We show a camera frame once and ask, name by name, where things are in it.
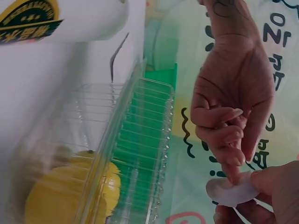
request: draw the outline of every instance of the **white container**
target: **white container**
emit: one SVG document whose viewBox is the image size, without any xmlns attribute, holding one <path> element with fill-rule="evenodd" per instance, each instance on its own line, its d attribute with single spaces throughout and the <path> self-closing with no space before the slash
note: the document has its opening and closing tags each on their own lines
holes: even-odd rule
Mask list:
<svg viewBox="0 0 299 224">
<path fill-rule="evenodd" d="M 0 44 L 106 40 L 127 18 L 128 0 L 2 0 Z"/>
</svg>

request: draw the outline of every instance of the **green surface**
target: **green surface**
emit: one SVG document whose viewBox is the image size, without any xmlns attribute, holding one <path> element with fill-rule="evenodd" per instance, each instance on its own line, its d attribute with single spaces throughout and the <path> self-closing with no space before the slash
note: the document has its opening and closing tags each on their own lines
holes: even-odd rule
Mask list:
<svg viewBox="0 0 299 224">
<path fill-rule="evenodd" d="M 164 74 L 172 80 L 173 71 Z M 154 219 L 160 204 L 173 96 L 173 88 L 161 82 L 142 78 L 134 85 L 111 160 L 121 171 L 121 195 L 111 217 L 113 224 L 125 220 L 145 223 L 149 208 L 150 220 Z"/>
<path fill-rule="evenodd" d="M 178 65 L 174 65 L 174 69 L 159 70 L 159 71 L 147 71 L 145 77 L 148 79 L 156 80 L 162 83 L 167 83 L 176 89 L 177 84 L 177 71 Z"/>
</svg>

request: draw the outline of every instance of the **cotton pad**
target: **cotton pad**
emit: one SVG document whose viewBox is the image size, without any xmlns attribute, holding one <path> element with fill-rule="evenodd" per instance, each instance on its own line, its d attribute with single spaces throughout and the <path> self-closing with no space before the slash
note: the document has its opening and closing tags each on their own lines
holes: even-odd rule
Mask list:
<svg viewBox="0 0 299 224">
<path fill-rule="evenodd" d="M 240 173 L 238 185 L 232 186 L 227 178 L 211 179 L 206 184 L 207 195 L 219 205 L 235 208 L 254 199 L 259 192 L 250 182 L 250 172 Z"/>
</svg>

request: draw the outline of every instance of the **black and yellow label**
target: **black and yellow label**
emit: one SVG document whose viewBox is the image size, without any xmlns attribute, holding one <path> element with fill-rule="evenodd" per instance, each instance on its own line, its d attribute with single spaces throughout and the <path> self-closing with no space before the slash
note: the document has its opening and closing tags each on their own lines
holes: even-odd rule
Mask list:
<svg viewBox="0 0 299 224">
<path fill-rule="evenodd" d="M 15 0 L 0 14 L 0 44 L 38 41 L 62 21 L 57 0 Z"/>
</svg>

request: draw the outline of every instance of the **clear plastic container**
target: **clear plastic container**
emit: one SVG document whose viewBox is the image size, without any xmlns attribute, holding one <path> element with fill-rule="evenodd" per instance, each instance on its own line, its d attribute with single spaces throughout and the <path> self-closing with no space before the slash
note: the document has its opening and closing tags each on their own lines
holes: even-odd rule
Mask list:
<svg viewBox="0 0 299 224">
<path fill-rule="evenodd" d="M 155 223 L 174 91 L 143 73 L 139 64 L 124 85 L 80 87 L 26 136 L 11 161 L 23 165 L 10 178 L 8 223 Z"/>
</svg>

